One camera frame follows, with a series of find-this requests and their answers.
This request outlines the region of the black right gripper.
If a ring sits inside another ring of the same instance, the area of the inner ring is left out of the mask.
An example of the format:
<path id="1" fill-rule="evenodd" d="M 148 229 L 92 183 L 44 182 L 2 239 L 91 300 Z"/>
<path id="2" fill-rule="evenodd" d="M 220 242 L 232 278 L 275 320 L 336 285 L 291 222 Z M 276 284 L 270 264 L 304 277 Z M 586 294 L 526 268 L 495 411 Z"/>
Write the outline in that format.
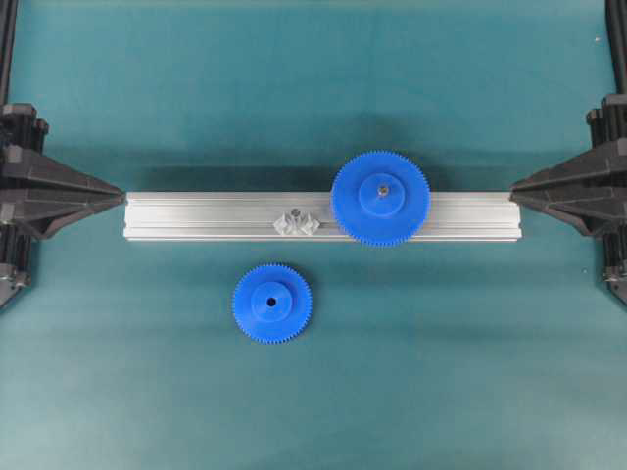
<path id="1" fill-rule="evenodd" d="M 517 181 L 510 200 L 570 225 L 582 236 L 603 236 L 603 280 L 614 296 L 625 296 L 626 217 L 620 219 L 620 201 L 540 200 L 545 191 L 609 187 L 626 175 L 626 145 L 605 144 L 626 137 L 626 95 L 606 95 L 599 108 L 588 112 L 586 121 L 594 149 Z"/>

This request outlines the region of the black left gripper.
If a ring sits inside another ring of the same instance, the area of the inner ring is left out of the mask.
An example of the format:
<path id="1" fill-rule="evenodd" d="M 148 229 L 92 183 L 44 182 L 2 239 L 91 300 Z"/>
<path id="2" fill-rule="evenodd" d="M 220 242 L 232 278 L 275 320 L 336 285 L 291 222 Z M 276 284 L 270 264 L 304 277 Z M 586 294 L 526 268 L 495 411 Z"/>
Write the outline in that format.
<path id="1" fill-rule="evenodd" d="M 1 223 L 1 307 L 30 285 L 30 236 L 50 239 L 68 225 L 125 202 L 118 187 L 36 152 L 43 150 L 48 130 L 31 104 L 1 107 L 1 201 L 14 202 L 9 204 L 10 225 Z M 67 195 L 65 201 L 53 199 Z"/>

